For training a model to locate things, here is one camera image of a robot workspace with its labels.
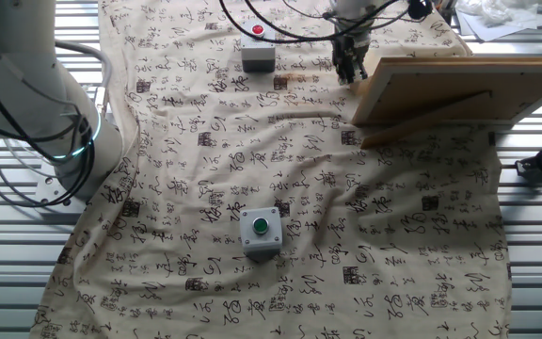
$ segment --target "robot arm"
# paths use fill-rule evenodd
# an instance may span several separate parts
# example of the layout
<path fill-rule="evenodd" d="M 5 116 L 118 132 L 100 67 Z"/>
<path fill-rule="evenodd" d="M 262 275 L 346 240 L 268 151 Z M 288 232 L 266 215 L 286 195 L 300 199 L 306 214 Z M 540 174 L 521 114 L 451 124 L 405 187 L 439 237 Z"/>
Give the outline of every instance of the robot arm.
<path fill-rule="evenodd" d="M 432 12 L 433 6 L 430 0 L 407 1 L 409 3 L 407 13 L 414 20 L 419 20 Z M 389 0 L 330 0 L 333 11 L 327 17 L 334 23 L 335 32 L 338 33 L 388 2 Z M 332 61 L 336 66 L 341 85 L 352 84 L 367 78 L 363 60 L 369 50 L 372 29 L 378 27 L 373 27 L 374 21 L 375 18 L 371 18 L 357 29 L 332 40 Z"/>
<path fill-rule="evenodd" d="M 118 164 L 120 133 L 56 60 L 55 10 L 54 1 L 0 1 L 0 137 L 12 135 L 38 145 L 41 154 L 54 160 L 67 189 L 77 180 L 81 155 L 91 143 L 92 168 L 76 192 L 85 200 Z M 85 141 L 87 131 L 91 137 Z"/>

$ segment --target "green button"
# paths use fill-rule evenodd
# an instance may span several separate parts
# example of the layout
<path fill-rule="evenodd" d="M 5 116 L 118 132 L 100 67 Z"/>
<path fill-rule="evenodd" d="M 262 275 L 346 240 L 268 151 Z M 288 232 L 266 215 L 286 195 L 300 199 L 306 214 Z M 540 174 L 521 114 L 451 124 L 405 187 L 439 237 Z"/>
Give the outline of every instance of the green button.
<path fill-rule="evenodd" d="M 265 234 L 269 231 L 269 223 L 264 218 L 257 218 L 254 220 L 252 227 L 256 234 Z"/>

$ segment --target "red button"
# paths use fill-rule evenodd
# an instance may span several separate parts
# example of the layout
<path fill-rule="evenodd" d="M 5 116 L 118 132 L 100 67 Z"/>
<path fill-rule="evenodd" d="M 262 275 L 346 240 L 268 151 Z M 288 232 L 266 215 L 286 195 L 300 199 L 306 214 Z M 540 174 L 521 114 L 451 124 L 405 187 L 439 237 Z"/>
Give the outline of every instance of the red button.
<path fill-rule="evenodd" d="M 256 35 L 261 35 L 263 32 L 264 32 L 264 28 L 259 24 L 252 27 L 252 33 Z"/>

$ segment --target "wooden board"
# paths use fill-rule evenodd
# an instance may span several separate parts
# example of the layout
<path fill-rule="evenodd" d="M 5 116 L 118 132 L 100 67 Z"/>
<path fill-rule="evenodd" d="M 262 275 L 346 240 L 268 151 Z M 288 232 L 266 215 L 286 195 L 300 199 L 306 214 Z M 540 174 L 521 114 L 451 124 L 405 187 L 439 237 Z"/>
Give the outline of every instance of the wooden board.
<path fill-rule="evenodd" d="M 542 57 L 385 57 L 363 89 L 355 125 L 396 123 L 490 91 L 450 120 L 513 124 L 542 105 Z"/>

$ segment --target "calligraphy print fabric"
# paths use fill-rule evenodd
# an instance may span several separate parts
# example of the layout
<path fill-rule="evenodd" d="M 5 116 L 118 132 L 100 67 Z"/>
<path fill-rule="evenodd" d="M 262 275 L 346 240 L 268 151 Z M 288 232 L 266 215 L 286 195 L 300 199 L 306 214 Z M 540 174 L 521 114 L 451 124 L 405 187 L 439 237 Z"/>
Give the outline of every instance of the calligraphy print fabric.
<path fill-rule="evenodd" d="M 294 32 L 332 31 L 256 6 Z M 362 151 L 372 132 L 348 123 L 358 99 L 337 85 L 328 42 L 278 46 L 275 73 L 243 73 L 239 34 L 210 0 L 101 1 L 100 23 L 125 154 L 61 252 L 31 338 L 507 336 L 487 129 Z M 374 41 L 380 54 L 467 53 L 437 14 Z M 283 248 L 253 262 L 239 219 L 270 206 Z"/>

